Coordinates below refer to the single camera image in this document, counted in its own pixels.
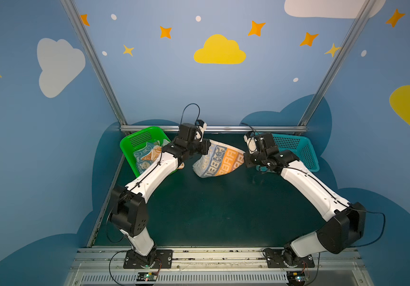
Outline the orange bunny print towel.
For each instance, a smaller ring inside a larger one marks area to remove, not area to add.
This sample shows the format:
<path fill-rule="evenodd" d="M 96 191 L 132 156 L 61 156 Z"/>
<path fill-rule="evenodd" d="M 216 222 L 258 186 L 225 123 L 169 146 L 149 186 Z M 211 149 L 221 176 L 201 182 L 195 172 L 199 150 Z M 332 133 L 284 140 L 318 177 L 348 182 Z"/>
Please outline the orange bunny print towel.
<path fill-rule="evenodd" d="M 143 149 L 137 151 L 134 156 L 137 160 L 137 169 L 143 173 L 161 155 L 162 148 L 156 144 L 147 144 Z"/>

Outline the rabbit letter print towel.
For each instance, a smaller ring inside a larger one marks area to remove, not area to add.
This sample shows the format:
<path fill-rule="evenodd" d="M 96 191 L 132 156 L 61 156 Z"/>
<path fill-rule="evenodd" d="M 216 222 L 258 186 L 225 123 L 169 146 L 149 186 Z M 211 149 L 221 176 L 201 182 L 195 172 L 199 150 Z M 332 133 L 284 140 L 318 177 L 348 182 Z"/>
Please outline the rabbit letter print towel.
<path fill-rule="evenodd" d="M 207 155 L 193 164 L 194 173 L 200 178 L 229 174 L 244 163 L 245 152 L 228 144 L 210 140 Z"/>

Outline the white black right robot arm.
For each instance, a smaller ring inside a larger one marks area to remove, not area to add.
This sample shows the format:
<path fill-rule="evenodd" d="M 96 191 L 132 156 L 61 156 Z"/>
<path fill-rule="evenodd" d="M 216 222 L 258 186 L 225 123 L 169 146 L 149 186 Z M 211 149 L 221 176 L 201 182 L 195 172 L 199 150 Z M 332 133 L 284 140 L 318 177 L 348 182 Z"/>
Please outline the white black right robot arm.
<path fill-rule="evenodd" d="M 244 155 L 248 168 L 266 167 L 280 175 L 307 198 L 325 220 L 320 229 L 284 246 L 282 255 L 288 266 L 313 253 L 339 254 L 363 237 L 367 211 L 362 204 L 351 204 L 327 187 L 292 151 L 281 151 L 272 134 L 248 132 L 244 140 L 249 149 Z"/>

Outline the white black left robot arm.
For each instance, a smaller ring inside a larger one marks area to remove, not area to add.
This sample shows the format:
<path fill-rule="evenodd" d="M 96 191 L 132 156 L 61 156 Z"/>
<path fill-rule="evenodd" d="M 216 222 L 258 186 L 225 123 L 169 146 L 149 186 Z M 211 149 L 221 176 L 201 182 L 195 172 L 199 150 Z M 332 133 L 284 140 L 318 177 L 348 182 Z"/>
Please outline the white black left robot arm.
<path fill-rule="evenodd" d="M 211 143 L 204 138 L 206 128 L 207 124 L 202 120 L 180 125 L 177 136 L 161 148 L 158 158 L 144 173 L 112 191 L 113 208 L 108 220 L 128 238 L 139 256 L 154 255 L 155 243 L 146 228 L 149 219 L 147 203 L 151 195 L 191 156 L 208 154 Z"/>

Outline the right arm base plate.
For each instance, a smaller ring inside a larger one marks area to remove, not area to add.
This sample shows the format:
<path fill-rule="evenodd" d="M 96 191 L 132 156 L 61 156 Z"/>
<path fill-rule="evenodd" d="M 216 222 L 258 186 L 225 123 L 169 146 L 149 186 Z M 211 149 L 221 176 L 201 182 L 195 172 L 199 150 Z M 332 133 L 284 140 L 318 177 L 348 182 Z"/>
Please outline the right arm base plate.
<path fill-rule="evenodd" d="M 311 255 L 297 257 L 291 250 L 265 248 L 262 250 L 268 268 L 314 268 Z"/>

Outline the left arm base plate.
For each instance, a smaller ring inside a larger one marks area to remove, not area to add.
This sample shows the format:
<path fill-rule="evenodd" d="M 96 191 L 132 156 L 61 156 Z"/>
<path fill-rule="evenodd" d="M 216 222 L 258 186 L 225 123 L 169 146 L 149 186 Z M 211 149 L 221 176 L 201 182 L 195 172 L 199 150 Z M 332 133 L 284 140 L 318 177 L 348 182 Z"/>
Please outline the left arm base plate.
<path fill-rule="evenodd" d="M 147 256 L 142 256 L 135 250 L 127 251 L 124 269 L 170 269 L 172 266 L 173 250 L 152 249 Z"/>

